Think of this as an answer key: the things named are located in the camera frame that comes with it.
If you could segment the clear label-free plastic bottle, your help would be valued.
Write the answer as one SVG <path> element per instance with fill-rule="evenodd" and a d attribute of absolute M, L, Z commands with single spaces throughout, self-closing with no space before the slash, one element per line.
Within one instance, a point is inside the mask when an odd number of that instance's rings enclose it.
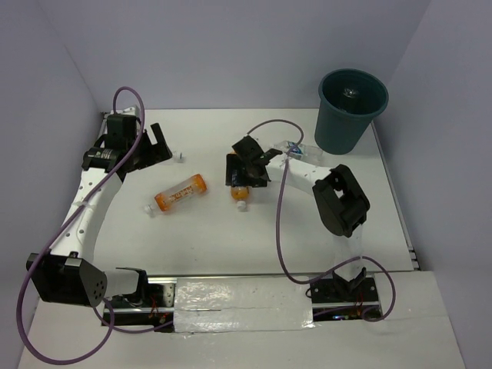
<path fill-rule="evenodd" d="M 173 151 L 171 153 L 171 159 L 177 163 L 183 163 L 185 161 L 185 157 L 181 151 Z"/>

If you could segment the yellow and blue label bottle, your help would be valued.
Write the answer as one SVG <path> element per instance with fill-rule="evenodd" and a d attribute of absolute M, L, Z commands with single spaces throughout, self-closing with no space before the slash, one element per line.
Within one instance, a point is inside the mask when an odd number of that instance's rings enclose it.
<path fill-rule="evenodd" d="M 248 199 L 250 196 L 249 187 L 230 187 L 230 194 L 239 211 L 246 211 L 248 209 Z"/>

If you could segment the orange label plastic bottle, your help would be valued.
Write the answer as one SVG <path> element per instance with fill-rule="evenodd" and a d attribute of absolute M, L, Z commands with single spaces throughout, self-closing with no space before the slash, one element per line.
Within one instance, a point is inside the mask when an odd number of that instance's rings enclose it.
<path fill-rule="evenodd" d="M 208 190 L 208 186 L 200 174 L 157 193 L 151 203 L 144 206 L 147 215 L 154 217 L 157 214 L 170 211 L 178 202 L 182 202 L 194 196 L 201 196 Z"/>

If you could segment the clear bottle blue white label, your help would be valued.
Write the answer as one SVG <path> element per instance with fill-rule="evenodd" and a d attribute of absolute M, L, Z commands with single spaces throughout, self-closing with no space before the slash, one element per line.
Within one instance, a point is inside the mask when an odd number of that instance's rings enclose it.
<path fill-rule="evenodd" d="M 316 146 L 299 144 L 293 141 L 281 141 L 274 144 L 274 148 L 287 153 L 290 151 L 290 156 L 299 161 L 306 162 L 311 165 L 320 166 L 322 162 L 323 151 Z"/>

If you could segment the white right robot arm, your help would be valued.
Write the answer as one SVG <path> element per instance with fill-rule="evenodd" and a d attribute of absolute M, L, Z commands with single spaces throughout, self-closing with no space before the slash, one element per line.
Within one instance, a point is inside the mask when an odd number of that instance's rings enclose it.
<path fill-rule="evenodd" d="M 352 300 L 361 291 L 367 269 L 362 261 L 361 231 L 367 220 L 370 202 L 354 174 L 346 165 L 327 168 L 294 158 L 292 150 L 276 148 L 264 151 L 258 142 L 246 135 L 226 155 L 225 185 L 229 188 L 266 188 L 280 184 L 275 215 L 275 243 L 278 260 L 285 276 L 296 284 L 287 269 L 281 250 L 281 208 L 286 186 L 314 197 L 323 226 L 334 236 L 335 244 L 346 252 L 347 259 L 339 265 L 310 279 L 314 284 L 330 275 L 334 292 L 344 301 Z"/>

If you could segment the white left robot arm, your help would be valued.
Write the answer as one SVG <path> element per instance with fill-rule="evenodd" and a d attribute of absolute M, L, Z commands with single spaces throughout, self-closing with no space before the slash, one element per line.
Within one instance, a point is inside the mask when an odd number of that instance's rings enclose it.
<path fill-rule="evenodd" d="M 138 268 L 102 271 L 94 266 L 95 244 L 109 206 L 127 174 L 172 157 L 159 124 L 151 125 L 156 138 L 140 135 L 136 106 L 105 116 L 105 128 L 82 159 L 78 191 L 66 216 L 69 225 L 50 245 L 39 264 L 31 254 L 26 267 L 44 302 L 97 307 L 104 299 L 123 297 L 142 306 L 151 295 L 148 276 Z"/>

